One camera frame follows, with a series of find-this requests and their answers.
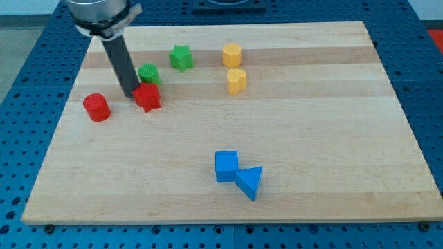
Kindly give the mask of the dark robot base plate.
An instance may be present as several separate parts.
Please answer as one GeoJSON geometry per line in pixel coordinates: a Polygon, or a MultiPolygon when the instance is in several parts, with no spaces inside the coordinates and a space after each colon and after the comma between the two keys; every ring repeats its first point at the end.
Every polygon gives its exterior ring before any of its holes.
{"type": "Polygon", "coordinates": [[[266,10],[266,0],[192,0],[193,12],[266,10]]]}

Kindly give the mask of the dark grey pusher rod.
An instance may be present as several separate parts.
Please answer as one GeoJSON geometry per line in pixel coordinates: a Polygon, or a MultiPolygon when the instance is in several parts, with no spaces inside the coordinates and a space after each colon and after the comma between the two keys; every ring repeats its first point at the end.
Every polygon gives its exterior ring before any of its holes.
{"type": "Polygon", "coordinates": [[[133,98],[132,91],[139,87],[139,79],[123,36],[102,41],[105,52],[114,69],[120,87],[126,98],[133,98]]]}

